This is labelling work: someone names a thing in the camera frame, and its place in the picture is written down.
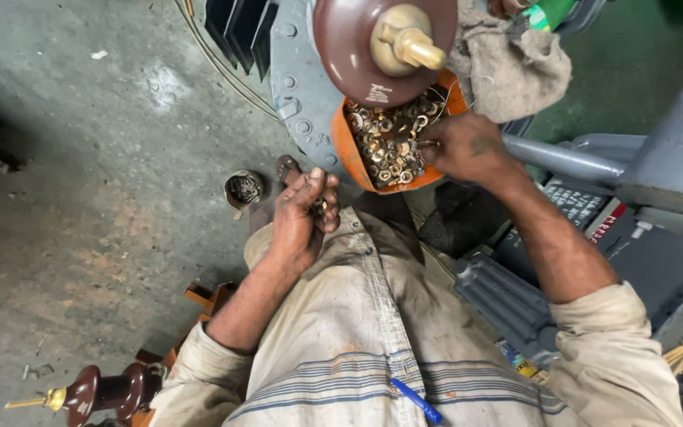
person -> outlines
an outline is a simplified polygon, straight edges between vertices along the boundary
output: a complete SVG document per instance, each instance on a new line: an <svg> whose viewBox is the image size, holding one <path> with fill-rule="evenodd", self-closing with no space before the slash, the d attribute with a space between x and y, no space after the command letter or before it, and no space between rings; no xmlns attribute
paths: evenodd
<svg viewBox="0 0 683 427"><path fill-rule="evenodd" d="M549 388L509 365L452 289L425 280L401 196L340 209L335 176L285 157L275 211L251 215L273 216L251 230L251 272L188 335L152 426L428 425L392 378L443 425L683 425L640 298L508 155L497 126L467 112L423 138L439 142L423 148L437 170L481 184L510 211L559 328Z"/></svg>

orange bowl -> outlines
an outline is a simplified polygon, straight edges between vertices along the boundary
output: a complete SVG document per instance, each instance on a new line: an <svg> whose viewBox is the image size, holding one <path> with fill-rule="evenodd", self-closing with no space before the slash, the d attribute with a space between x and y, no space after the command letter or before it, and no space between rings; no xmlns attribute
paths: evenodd
<svg viewBox="0 0 683 427"><path fill-rule="evenodd" d="M436 82L444 88L449 89L451 87L447 105L445 107L445 110L450 115L459 114L468 110L468 106L465 104L465 99L463 98L463 92L460 89L460 82L454 73L445 68L441 70L439 77L436 78ZM341 164L344 165L349 176L351 176L360 187L374 193L391 194L400 191L419 189L444 176L444 174L435 170L431 165L426 165L424 168L426 173L421 176L415 176L413 180L407 184L400 183L392 185L391 187L384 187L383 189L374 187L373 182L368 176L368 170L365 163L363 163L363 159L360 157L360 150L357 148L355 138L352 137L352 131L349 129L349 124L347 123L344 114L344 107L348 101L349 100L345 98L341 102L341 105L336 109L336 112L331 119L331 141L334 144L336 156L342 162Z"/></svg>

pile of nuts and washers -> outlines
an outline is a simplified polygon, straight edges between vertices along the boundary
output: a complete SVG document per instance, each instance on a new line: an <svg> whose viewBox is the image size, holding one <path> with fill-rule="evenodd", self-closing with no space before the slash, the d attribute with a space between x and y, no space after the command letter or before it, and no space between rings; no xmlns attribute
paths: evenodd
<svg viewBox="0 0 683 427"><path fill-rule="evenodd" d="M354 102L345 117L368 175L377 189L407 184L426 171L417 150L417 138L445 108L449 92L434 85L418 98L395 108L366 108Z"/></svg>

blue pen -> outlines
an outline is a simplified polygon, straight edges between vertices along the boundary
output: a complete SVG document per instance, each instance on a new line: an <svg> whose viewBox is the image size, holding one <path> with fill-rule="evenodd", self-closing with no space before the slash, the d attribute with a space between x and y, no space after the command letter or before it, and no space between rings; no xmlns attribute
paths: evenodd
<svg viewBox="0 0 683 427"><path fill-rule="evenodd" d="M421 408L426 414L426 418L430 419L434 424L439 424L441 422L441 414L439 411L435 410L433 406L424 401L421 396L418 396L418 393L414 392L412 388L404 385L404 383L397 378L392 378L392 384L394 384L406 398L410 399L416 406Z"/></svg>

concrete floor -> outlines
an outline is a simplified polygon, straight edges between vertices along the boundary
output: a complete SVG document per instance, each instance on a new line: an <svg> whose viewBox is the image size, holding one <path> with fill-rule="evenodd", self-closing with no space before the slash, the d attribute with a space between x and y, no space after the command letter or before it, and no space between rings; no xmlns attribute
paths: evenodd
<svg viewBox="0 0 683 427"><path fill-rule="evenodd" d="M582 39L591 44L570 42L569 96L540 115L536 137L652 127L683 81L683 31L650 5L609 4ZM640 14L658 19L638 24ZM650 31L635 35L642 25ZM630 37L646 53L615 79L634 59L616 54ZM247 81L270 98L267 83ZM642 90L627 107L597 96L610 84ZM652 99L654 111L633 107ZM247 223L233 221L223 181L240 169L272 176L280 154L299 154L283 125L222 84L167 0L0 0L0 119L0 148L28 162L0 175L0 425L64 425L62 414L2 405L67 385L90 363L112 374L141 347L166 352L198 312L182 296L190 282L246 274ZM430 194L408 201L427 206ZM40 378L21 379L27 363Z"/></svg>

